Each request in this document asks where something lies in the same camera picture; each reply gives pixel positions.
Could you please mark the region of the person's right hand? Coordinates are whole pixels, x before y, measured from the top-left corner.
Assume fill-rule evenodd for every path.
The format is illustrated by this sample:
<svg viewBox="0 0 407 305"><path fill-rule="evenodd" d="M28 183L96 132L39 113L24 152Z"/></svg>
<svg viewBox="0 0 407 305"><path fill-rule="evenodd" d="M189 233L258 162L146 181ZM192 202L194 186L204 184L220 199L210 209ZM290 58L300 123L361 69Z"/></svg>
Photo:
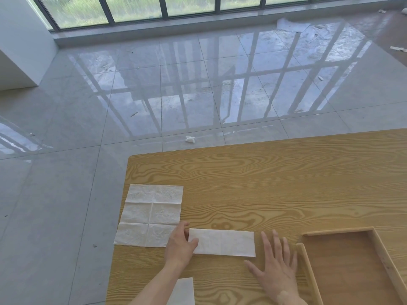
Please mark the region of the person's right hand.
<svg viewBox="0 0 407 305"><path fill-rule="evenodd" d="M261 232L262 242L265 252L265 273L263 279L257 279L267 297L281 305L281 297L287 294L297 295L298 284L296 281L296 272L291 270L292 256L290 246L285 237L282 238L283 261L279 264L274 258L274 246L271 245L266 233Z"/></svg>

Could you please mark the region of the person's left hand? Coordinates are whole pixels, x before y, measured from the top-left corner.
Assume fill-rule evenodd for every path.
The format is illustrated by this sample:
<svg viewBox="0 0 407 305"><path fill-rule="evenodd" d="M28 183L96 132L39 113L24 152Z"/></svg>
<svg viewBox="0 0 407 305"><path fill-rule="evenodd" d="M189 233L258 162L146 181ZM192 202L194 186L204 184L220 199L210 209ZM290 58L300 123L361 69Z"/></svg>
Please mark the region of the person's left hand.
<svg viewBox="0 0 407 305"><path fill-rule="evenodd" d="M165 266L184 270L189 264L193 253L188 248L189 223L182 221L172 231L164 252Z"/></svg>

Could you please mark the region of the white paper napkin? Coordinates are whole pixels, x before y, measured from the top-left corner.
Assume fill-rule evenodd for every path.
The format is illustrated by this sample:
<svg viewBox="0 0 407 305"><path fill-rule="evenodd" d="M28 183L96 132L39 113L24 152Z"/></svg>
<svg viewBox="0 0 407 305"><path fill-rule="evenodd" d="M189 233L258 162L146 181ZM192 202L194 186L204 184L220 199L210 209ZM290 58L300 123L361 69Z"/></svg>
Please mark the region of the white paper napkin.
<svg viewBox="0 0 407 305"><path fill-rule="evenodd" d="M165 247L180 222L183 191L181 185L131 184L114 245Z"/></svg>
<svg viewBox="0 0 407 305"><path fill-rule="evenodd" d="M256 257L252 231L189 229L193 239L199 240L194 254Z"/></svg>
<svg viewBox="0 0 407 305"><path fill-rule="evenodd" d="M166 305L195 305L194 282L192 277L177 280Z"/></svg>

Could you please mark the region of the wooden tray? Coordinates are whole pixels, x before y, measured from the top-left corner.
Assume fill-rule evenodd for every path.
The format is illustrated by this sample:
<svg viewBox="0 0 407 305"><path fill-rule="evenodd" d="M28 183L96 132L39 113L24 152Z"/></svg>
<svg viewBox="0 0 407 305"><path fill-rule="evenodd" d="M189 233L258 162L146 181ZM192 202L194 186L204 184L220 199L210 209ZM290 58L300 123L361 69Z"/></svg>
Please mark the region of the wooden tray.
<svg viewBox="0 0 407 305"><path fill-rule="evenodd" d="M314 305L407 305L407 286L374 227L305 232L297 249Z"/></svg>

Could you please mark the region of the person's left forearm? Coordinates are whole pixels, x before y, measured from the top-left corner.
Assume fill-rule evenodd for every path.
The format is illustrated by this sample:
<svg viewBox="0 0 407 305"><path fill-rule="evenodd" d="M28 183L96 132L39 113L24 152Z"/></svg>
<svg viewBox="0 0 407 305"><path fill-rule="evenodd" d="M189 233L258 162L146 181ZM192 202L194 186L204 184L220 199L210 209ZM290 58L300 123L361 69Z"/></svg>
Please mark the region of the person's left forearm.
<svg viewBox="0 0 407 305"><path fill-rule="evenodd" d="M166 262L128 305L166 305L185 267L181 262Z"/></svg>

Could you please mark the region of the unfolded white paper napkin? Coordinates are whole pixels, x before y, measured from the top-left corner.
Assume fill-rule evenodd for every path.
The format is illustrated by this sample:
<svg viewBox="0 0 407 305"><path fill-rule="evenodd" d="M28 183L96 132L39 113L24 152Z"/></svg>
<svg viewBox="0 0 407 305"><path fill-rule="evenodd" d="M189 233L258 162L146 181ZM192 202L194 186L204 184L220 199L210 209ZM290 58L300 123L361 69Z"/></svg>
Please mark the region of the unfolded white paper napkin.
<svg viewBox="0 0 407 305"><path fill-rule="evenodd" d="M114 245L165 247L180 222L183 191L181 185L131 184Z"/></svg>

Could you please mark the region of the person's right forearm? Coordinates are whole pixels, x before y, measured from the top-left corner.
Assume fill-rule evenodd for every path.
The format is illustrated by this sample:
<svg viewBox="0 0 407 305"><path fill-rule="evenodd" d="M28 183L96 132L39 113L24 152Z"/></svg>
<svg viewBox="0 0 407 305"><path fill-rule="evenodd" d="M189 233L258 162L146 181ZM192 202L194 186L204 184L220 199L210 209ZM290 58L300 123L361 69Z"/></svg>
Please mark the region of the person's right forearm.
<svg viewBox="0 0 407 305"><path fill-rule="evenodd" d="M301 297L287 294L281 297L281 305L308 305Z"/></svg>

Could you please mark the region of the dark-framed window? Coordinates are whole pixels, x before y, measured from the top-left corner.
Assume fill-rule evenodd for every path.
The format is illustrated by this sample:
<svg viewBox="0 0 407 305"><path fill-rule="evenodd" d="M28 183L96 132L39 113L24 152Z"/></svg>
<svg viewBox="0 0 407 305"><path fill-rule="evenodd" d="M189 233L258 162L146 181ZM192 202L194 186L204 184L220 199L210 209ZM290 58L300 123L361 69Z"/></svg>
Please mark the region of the dark-framed window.
<svg viewBox="0 0 407 305"><path fill-rule="evenodd" d="M261 11L337 0L25 0L47 30L61 32L100 26Z"/></svg>

